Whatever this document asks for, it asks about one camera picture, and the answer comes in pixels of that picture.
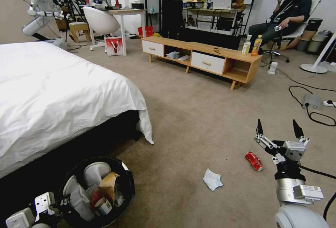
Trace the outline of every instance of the white desk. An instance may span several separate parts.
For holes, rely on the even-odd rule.
[[[230,10],[220,10],[220,9],[199,9],[199,8],[183,8],[183,10],[187,11],[186,15],[186,21],[188,21],[188,13],[192,13],[194,15],[202,15],[202,16],[211,16],[211,17],[227,17],[227,18],[233,18],[232,24],[236,22],[236,17],[237,13],[242,12],[244,9],[230,9]],[[216,29],[209,29],[209,28],[201,28],[201,27],[193,27],[193,26],[188,26],[188,22],[185,25],[185,28],[191,28],[191,29],[196,29],[196,30],[203,30],[203,31],[208,31],[208,32],[214,32],[214,33],[220,33],[220,34],[227,34],[231,35],[231,31],[224,31],[224,30],[216,30]]]
[[[109,10],[108,13],[112,15],[120,15],[121,18],[121,38],[122,38],[122,47],[124,49],[124,55],[126,55],[126,40],[125,40],[125,25],[124,25],[124,15],[141,15],[141,27],[143,37],[146,37],[145,31],[145,20],[146,20],[146,11],[145,9],[120,9],[120,10]]]

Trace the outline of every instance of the phone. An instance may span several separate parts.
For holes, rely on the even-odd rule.
[[[277,25],[277,26],[274,27],[275,32],[277,32],[277,31],[279,31],[279,30],[281,30],[281,29],[282,29],[282,28],[281,28],[280,25]]]

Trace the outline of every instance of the drawer handle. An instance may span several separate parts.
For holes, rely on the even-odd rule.
[[[204,64],[206,64],[206,65],[211,65],[211,63],[209,63],[209,62],[205,62],[205,61],[202,61],[202,63],[204,63]]]

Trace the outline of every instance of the wooden stool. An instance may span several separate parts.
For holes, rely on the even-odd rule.
[[[79,40],[78,40],[78,37],[77,37],[77,34],[76,34],[76,32],[78,32],[78,31],[83,31],[85,33],[86,40],[91,41],[89,26],[88,26],[87,23],[85,23],[85,22],[72,22],[72,23],[69,23],[69,27],[70,27],[70,32],[73,36],[73,39],[75,40],[76,43],[79,43]]]

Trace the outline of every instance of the black jacket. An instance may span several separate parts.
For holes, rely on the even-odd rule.
[[[279,10],[271,16],[271,20],[273,23],[280,23],[288,17],[304,15],[303,21],[307,21],[311,6],[312,0],[284,0]]]

